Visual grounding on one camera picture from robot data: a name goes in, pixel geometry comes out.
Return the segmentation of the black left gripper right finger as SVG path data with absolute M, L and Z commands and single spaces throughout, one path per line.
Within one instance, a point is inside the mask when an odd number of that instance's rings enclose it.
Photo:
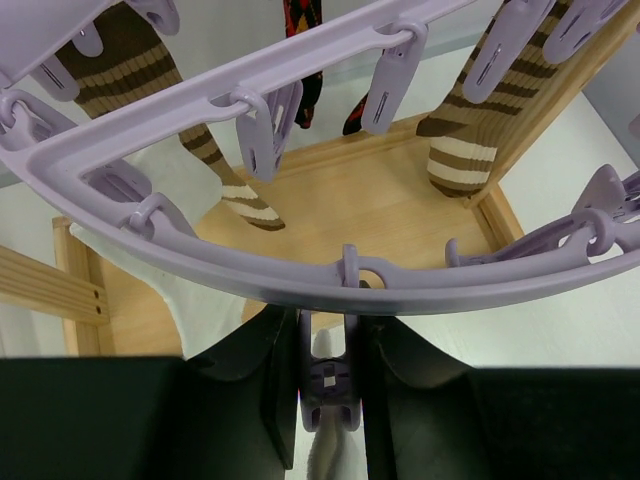
M 359 320 L 372 479 L 635 479 L 633 368 L 476 368 L 392 316 Z

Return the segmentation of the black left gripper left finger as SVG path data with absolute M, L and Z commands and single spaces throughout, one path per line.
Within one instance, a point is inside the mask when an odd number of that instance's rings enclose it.
M 297 362 L 297 313 L 273 305 L 189 360 L 3 360 L 1 475 L 281 479 Z

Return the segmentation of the purple round clip hanger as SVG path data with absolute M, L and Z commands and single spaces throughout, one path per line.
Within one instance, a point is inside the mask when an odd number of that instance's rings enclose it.
M 278 171 L 311 72 L 379 48 L 362 119 L 386 132 L 407 92 L 429 24 L 458 1 L 378 1 L 302 35 L 77 125 L 17 83 L 47 66 L 65 98 L 74 83 L 54 54 L 67 42 L 102 52 L 93 21 L 105 1 L 5 1 L 1 5 L 1 160 L 46 202 L 134 256 L 229 293 L 305 311 L 420 315 L 506 306 L 548 297 L 633 269 L 639 227 L 614 214 L 610 195 L 582 198 L 558 224 L 488 257 L 446 254 L 438 270 L 407 270 L 346 246 L 340 260 L 308 265 L 256 256 L 199 239 L 163 194 L 135 197 L 90 183 L 127 155 L 197 124 L 234 120 L 244 165 L 262 181 Z

